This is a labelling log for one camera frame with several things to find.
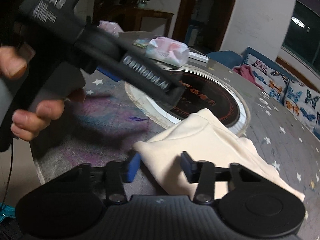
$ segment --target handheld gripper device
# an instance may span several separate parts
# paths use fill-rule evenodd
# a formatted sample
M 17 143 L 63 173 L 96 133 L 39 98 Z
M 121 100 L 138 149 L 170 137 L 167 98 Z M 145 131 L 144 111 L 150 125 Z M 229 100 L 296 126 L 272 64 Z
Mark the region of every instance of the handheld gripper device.
M 74 15 L 79 0 L 24 0 L 15 23 L 18 46 L 28 44 L 35 56 L 24 76 L 0 79 L 0 152 L 12 140 L 12 115 L 17 109 L 35 112 L 44 99 L 66 98 L 85 86 L 80 69 L 92 74 L 103 67 L 174 107 L 184 88 L 138 49 Z

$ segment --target ceiling lamp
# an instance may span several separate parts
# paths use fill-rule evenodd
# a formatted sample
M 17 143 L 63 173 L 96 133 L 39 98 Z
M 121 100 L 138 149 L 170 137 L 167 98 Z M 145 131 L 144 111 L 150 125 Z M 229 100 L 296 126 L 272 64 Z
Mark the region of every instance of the ceiling lamp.
M 300 27 L 304 28 L 304 24 L 302 23 L 302 21 L 298 20 L 295 17 L 292 17 L 291 20 L 293 20 L 294 23 L 296 23 L 297 25 L 299 25 Z

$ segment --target black cooktop surface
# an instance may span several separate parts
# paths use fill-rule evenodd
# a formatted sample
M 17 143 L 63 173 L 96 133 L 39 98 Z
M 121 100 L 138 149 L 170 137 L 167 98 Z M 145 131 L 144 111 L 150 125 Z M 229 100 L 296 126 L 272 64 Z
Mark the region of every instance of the black cooktop surface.
M 220 84 L 196 73 L 169 70 L 186 87 L 177 106 L 171 110 L 161 108 L 172 116 L 183 120 L 203 108 L 209 109 L 226 127 L 233 126 L 240 116 L 237 102 Z

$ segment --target tissue box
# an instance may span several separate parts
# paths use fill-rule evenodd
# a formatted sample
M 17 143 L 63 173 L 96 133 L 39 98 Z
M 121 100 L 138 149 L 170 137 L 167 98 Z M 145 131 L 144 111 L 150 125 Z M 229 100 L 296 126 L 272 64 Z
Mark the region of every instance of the tissue box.
M 98 26 L 98 28 L 111 33 L 116 37 L 119 37 L 119 33 L 123 33 L 123 30 L 121 29 L 119 24 L 114 22 L 100 21 L 100 25 Z
M 146 48 L 146 57 L 181 67 L 188 61 L 189 47 L 166 37 L 151 40 Z

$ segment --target hand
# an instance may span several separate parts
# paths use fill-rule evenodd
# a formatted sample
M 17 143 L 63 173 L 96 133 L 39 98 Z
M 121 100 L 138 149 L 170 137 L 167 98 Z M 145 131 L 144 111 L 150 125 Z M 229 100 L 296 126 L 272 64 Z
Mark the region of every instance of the hand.
M 22 77 L 27 69 L 27 62 L 18 56 L 13 47 L 0 47 L 0 75 L 8 79 Z M 68 98 L 82 102 L 85 93 L 82 89 L 72 92 Z M 31 141 L 39 132 L 46 128 L 51 120 L 60 118 L 64 110 L 64 100 L 44 100 L 36 108 L 36 113 L 26 110 L 17 110 L 12 116 L 12 133 L 24 141 Z

